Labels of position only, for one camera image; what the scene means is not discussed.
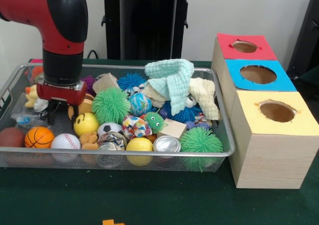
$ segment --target white wall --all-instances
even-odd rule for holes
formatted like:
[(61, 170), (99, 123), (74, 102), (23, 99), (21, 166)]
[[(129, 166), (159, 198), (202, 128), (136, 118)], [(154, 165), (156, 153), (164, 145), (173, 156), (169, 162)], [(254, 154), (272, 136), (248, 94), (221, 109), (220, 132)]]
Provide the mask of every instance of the white wall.
[[(279, 61), (288, 66), (309, 0), (188, 0), (189, 29), (184, 33), (182, 57), (212, 58), (216, 33), (263, 34)], [(85, 56), (95, 49), (106, 58), (105, 29), (101, 27), (104, 0), (87, 0), (89, 32)], [(13, 68), (41, 58), (41, 39), (31, 26), (0, 21), (0, 85)]]

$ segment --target teddy bear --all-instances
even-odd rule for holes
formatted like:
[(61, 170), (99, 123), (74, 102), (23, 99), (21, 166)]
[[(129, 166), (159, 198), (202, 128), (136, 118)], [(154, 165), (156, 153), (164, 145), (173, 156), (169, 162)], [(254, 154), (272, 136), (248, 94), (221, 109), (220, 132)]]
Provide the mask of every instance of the teddy bear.
[(88, 132), (80, 137), (81, 149), (98, 149), (99, 145), (97, 143), (98, 136), (97, 132)]

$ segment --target stacked boxes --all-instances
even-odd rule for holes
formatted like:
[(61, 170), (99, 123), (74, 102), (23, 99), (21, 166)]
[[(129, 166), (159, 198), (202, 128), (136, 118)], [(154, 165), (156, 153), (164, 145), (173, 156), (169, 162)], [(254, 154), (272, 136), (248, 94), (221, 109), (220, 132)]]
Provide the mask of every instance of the stacked boxes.
[(237, 188), (300, 188), (319, 148), (319, 125), (263, 36), (218, 34), (220, 81), (236, 151)]

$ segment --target black cable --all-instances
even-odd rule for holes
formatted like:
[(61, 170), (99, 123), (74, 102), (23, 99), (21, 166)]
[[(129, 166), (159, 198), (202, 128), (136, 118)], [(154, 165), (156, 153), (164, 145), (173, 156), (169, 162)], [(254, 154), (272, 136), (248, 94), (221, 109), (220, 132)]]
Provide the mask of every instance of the black cable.
[(87, 59), (90, 59), (90, 56), (91, 56), (92, 53), (94, 53), (96, 59), (99, 59), (99, 56), (98, 56), (98, 54), (96, 53), (95, 50), (91, 50), (91, 51), (89, 52)]

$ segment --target wire mesh basket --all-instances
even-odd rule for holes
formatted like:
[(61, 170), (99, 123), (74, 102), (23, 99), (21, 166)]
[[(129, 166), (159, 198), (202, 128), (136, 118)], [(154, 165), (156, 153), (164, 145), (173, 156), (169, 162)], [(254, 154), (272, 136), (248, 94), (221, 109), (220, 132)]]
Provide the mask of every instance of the wire mesh basket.
[[(42, 66), (41, 64), (24, 64), (15, 69), (6, 84), (0, 91), (0, 130), (7, 127), (19, 127), (11, 118), (12, 113), (25, 110), (24, 89), (31, 85), (26, 72), (31, 67)], [(137, 66), (101, 66), (83, 65), (81, 77), (111, 73), (117, 78), (127, 73), (144, 74), (144, 67)], [(212, 131), (223, 144), (221, 153), (188, 153), (188, 152), (143, 152), (143, 151), (107, 151), (107, 150), (72, 150), (72, 149), (36, 149), (36, 148), (13, 148), (0, 147), (0, 167), (27, 167), (27, 168), (57, 168), (57, 169), (116, 169), (116, 170), (164, 170), (164, 171), (189, 171), (188, 162), (199, 159), (204, 164), (202, 172), (216, 172), (224, 159), (235, 150), (233, 134), (227, 120), (220, 85), (216, 74), (205, 68), (197, 68), (194, 78), (215, 82), (215, 103), (220, 108), (222, 120), (214, 123)], [(55, 125), (50, 127), (54, 135), (62, 133), (75, 134), (67, 112), (57, 112)], [(61, 162), (58, 157), (71, 158), (69, 162)], [(129, 160), (137, 161), (135, 166)]]

